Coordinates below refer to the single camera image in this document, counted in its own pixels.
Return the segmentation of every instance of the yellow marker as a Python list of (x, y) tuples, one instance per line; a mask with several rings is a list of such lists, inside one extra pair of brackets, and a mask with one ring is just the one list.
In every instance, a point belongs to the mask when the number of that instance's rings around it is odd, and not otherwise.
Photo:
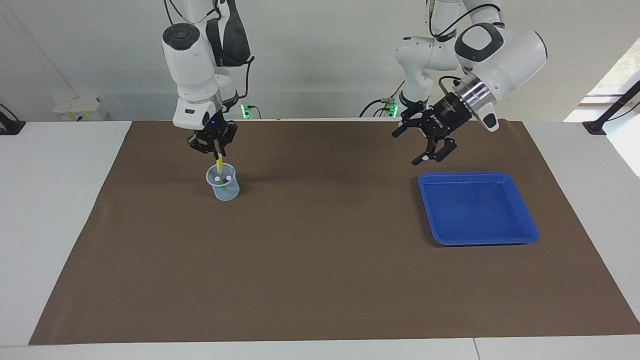
[(218, 170), (218, 173), (222, 173), (222, 155), (218, 155), (218, 160), (216, 161), (216, 170)]

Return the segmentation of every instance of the black stand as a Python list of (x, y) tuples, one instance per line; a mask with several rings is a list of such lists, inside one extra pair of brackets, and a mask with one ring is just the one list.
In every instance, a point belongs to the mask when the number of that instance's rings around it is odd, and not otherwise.
[(11, 120), (0, 112), (0, 124), (2, 124), (0, 135), (18, 135), (26, 123), (26, 121)]
[(635, 83), (634, 86), (631, 86), (629, 91), (625, 92), (625, 95), (622, 95), (615, 104), (613, 104), (601, 117), (596, 121), (587, 121), (583, 122), (582, 125), (589, 131), (589, 134), (592, 135), (606, 135), (602, 126), (604, 123), (611, 120), (611, 117), (615, 115), (624, 105), (626, 105), (631, 99), (634, 98), (638, 93), (640, 93), (640, 81)]

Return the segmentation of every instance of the electrical box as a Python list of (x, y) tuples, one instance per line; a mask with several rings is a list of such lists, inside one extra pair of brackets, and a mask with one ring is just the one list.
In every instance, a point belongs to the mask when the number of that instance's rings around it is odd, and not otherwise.
[(109, 115), (97, 99), (56, 100), (53, 112), (61, 121), (104, 121)]

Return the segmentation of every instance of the window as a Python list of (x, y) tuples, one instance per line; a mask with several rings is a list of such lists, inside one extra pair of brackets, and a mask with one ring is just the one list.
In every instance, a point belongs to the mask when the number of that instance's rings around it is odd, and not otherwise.
[(624, 54), (613, 68), (590, 91), (588, 97), (603, 97), (607, 95), (623, 94), (620, 88), (640, 70), (640, 39), (638, 39)]

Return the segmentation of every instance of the green light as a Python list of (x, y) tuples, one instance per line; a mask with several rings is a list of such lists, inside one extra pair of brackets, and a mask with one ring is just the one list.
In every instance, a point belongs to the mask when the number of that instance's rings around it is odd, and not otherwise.
[(398, 114), (398, 105), (394, 104), (393, 107), (391, 107), (391, 110), (389, 110), (389, 117), (396, 117), (397, 114)]
[(242, 116), (245, 119), (250, 119), (251, 118), (251, 109), (249, 109), (248, 107), (246, 107), (245, 105), (240, 105), (240, 108), (242, 109)]

